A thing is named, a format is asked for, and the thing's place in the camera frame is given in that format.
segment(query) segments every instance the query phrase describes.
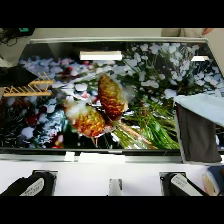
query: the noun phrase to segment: white table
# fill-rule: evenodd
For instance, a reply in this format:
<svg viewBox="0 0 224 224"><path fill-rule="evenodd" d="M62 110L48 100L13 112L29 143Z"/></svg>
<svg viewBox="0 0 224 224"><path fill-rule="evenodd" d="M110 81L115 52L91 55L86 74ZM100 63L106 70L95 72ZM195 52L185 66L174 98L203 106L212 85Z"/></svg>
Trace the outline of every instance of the white table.
<svg viewBox="0 0 224 224"><path fill-rule="evenodd" d="M22 162L0 160L0 192L33 170L58 171L54 195L102 195L109 192L109 179L121 178L122 195L161 195L159 172L186 172L203 189L206 166L185 164L84 164L69 162Z"/></svg>

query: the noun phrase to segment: floor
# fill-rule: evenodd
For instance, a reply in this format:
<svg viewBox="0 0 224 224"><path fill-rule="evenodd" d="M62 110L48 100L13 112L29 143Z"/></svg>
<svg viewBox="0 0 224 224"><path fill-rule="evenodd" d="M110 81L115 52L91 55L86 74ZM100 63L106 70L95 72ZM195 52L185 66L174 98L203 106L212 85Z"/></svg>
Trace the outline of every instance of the floor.
<svg viewBox="0 0 224 224"><path fill-rule="evenodd" d="M29 39L56 38L56 37L119 37L119 36L144 36L160 37L162 28L36 28L33 35L21 38L14 46L0 45L0 54L13 65L18 59ZM213 32L206 35L217 62L224 71L224 28L215 28Z"/></svg>

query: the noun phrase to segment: pine cone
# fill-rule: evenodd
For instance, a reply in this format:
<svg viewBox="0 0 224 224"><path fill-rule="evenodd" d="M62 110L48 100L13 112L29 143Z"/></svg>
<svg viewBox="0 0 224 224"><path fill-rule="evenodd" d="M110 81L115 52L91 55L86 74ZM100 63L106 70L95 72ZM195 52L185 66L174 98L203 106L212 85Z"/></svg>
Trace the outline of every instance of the pine cone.
<svg viewBox="0 0 224 224"><path fill-rule="evenodd" d="M116 119L127 109L128 103L122 87L104 74L98 82L98 94L107 116Z"/></svg>
<svg viewBox="0 0 224 224"><path fill-rule="evenodd" d="M66 106L66 115L72 122L76 130L92 138L102 134L105 121L102 115L93 107L78 103L68 103Z"/></svg>

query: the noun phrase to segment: orange pine cone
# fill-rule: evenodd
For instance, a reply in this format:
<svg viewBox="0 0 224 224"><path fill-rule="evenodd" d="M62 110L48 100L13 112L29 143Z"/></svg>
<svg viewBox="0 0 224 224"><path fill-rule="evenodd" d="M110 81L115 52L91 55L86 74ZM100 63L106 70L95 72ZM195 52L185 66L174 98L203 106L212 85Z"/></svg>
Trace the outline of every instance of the orange pine cone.
<svg viewBox="0 0 224 224"><path fill-rule="evenodd" d="M116 119L127 109L128 103L122 87L104 74L98 82L98 95L106 114Z"/></svg>
<svg viewBox="0 0 224 224"><path fill-rule="evenodd" d="M95 108L87 105L80 106L73 102L67 104L65 111L68 119L80 134L89 138L102 134L105 121Z"/></svg>

